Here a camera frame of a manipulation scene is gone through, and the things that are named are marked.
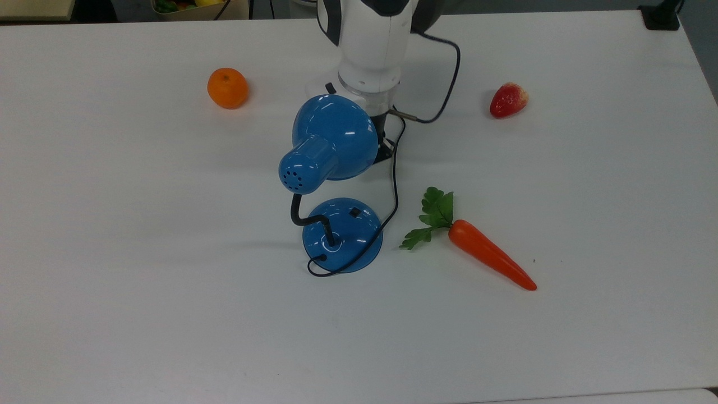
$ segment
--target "blue round base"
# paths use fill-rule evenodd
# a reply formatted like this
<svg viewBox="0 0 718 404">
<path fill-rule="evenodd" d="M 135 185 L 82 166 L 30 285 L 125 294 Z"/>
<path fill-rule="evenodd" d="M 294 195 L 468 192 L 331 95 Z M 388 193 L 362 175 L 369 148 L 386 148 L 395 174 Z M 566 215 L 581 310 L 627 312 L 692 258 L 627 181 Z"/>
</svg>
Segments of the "blue round base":
<svg viewBox="0 0 718 404">
<path fill-rule="evenodd" d="M 310 216 L 324 215 L 329 218 L 335 245 L 327 243 L 327 235 L 321 223 L 304 227 L 302 239 L 309 257 L 326 255 L 325 261 L 315 261 L 327 271 L 335 271 L 359 255 L 381 226 L 381 221 L 365 203 L 351 198 L 330 199 L 314 208 Z M 383 234 L 379 234 L 369 250 L 345 272 L 355 272 L 369 265 L 381 248 Z"/>
</svg>

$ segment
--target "carrot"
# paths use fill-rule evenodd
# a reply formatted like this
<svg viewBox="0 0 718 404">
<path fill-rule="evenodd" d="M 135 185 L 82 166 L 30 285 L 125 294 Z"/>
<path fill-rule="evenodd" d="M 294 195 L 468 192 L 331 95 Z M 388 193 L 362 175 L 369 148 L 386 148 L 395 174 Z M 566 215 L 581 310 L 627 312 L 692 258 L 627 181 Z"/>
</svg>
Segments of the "carrot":
<svg viewBox="0 0 718 404">
<path fill-rule="evenodd" d="M 424 229 L 410 231 L 401 244 L 402 248 L 413 249 L 419 242 L 430 242 L 436 229 L 449 229 L 449 240 L 484 265 L 506 276 L 526 290 L 536 290 L 536 284 L 504 251 L 492 243 L 481 231 L 468 221 L 454 221 L 454 193 L 444 194 L 435 187 L 429 187 L 421 201 L 424 215 L 419 220 L 428 224 Z"/>
<path fill-rule="evenodd" d="M 449 229 L 449 240 L 522 288 L 536 290 L 536 283 L 526 272 L 468 221 L 455 221 Z"/>
</svg>

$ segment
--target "strawberry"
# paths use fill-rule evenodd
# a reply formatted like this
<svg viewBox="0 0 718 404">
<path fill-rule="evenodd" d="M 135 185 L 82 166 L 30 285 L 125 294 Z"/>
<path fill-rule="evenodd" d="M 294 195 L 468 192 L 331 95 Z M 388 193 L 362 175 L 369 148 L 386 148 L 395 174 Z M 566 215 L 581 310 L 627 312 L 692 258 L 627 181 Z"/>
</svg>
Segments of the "strawberry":
<svg viewBox="0 0 718 404">
<path fill-rule="evenodd" d="M 528 93 L 516 83 L 506 83 L 494 94 L 489 112 L 494 118 L 506 118 L 523 109 L 528 103 Z"/>
</svg>

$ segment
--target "blue desk lamp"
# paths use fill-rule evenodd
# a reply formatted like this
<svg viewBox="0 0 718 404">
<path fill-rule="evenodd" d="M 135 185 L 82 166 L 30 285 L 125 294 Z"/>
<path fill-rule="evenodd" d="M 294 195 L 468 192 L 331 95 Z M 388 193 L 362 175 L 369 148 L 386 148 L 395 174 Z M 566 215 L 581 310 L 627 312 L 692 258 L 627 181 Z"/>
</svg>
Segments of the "blue desk lamp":
<svg viewBox="0 0 718 404">
<path fill-rule="evenodd" d="M 374 163 L 378 145 L 371 118 L 342 96 L 315 96 L 294 119 L 292 145 L 294 149 L 279 163 L 279 179 L 294 194 L 292 222 L 304 227 L 307 254 L 330 273 L 354 272 L 369 265 L 379 253 L 383 237 L 379 234 L 364 252 L 381 226 L 369 206 L 351 198 L 335 198 L 321 203 L 309 217 L 300 218 L 299 203 L 302 195 L 314 192 L 325 180 L 355 177 Z"/>
</svg>

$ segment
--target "lamp shade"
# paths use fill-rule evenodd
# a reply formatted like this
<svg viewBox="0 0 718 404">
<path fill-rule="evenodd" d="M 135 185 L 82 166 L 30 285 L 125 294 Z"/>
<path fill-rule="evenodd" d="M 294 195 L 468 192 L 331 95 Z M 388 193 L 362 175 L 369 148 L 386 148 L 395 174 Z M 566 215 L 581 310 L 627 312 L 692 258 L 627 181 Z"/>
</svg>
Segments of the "lamp shade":
<svg viewBox="0 0 718 404">
<path fill-rule="evenodd" d="M 279 179 L 293 193 L 314 192 L 325 180 L 361 174 L 376 159 L 374 123 L 359 105 L 336 95 L 315 96 L 301 107 L 294 148 L 279 163 Z"/>
</svg>

